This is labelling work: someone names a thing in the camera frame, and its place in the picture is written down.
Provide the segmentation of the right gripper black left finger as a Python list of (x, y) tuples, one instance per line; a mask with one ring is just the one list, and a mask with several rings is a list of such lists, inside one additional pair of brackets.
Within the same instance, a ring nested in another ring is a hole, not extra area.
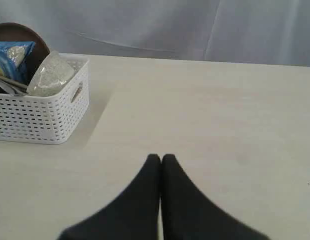
[(61, 240), (156, 240), (161, 160), (150, 154), (130, 184), (108, 205), (61, 232)]

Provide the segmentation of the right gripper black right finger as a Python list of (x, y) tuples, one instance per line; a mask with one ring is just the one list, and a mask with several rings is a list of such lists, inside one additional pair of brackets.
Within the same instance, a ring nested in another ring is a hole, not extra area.
[(162, 158), (161, 213), (166, 240), (268, 239), (208, 199), (173, 154)]

